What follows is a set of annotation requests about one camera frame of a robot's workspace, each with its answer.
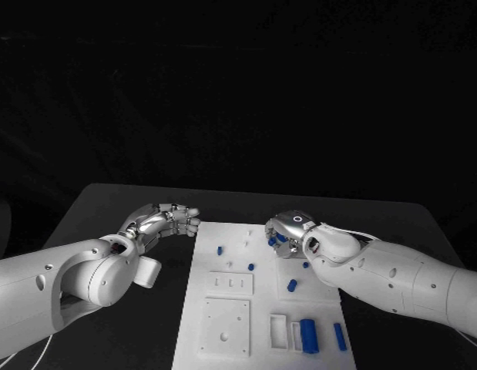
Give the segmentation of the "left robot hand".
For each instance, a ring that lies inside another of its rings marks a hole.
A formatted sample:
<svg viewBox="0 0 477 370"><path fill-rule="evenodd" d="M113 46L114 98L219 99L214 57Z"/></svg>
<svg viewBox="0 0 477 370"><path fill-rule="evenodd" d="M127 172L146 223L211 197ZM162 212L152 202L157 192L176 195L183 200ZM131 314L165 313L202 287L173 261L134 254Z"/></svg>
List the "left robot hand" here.
<svg viewBox="0 0 477 370"><path fill-rule="evenodd" d="M147 204L129 216L119 234L131 240L150 241L172 235L193 237L201 220L199 209L175 203Z"/></svg>

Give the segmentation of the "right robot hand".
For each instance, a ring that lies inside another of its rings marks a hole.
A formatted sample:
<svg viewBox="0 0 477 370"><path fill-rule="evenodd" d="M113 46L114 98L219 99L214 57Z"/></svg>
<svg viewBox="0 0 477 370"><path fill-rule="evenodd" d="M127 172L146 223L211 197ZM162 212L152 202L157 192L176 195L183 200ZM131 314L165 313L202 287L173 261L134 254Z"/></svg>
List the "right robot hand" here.
<svg viewBox="0 0 477 370"><path fill-rule="evenodd" d="M265 223L265 239L275 256L291 258L303 248L304 235L317 226L313 217L301 210L280 212Z"/></svg>

